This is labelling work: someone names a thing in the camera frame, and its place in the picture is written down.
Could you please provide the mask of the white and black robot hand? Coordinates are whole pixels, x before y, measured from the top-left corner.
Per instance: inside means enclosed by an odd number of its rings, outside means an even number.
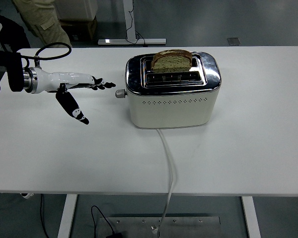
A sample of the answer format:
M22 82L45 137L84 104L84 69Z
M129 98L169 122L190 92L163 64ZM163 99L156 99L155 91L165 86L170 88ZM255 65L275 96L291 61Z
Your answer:
M31 93L41 93L43 91L55 93L56 100L65 112L70 117L84 124L89 124L89 120L84 116L69 90L76 88L104 90L116 86L112 82L104 82L102 78L95 78L89 74L72 72L48 73L37 67L34 68L34 71Z

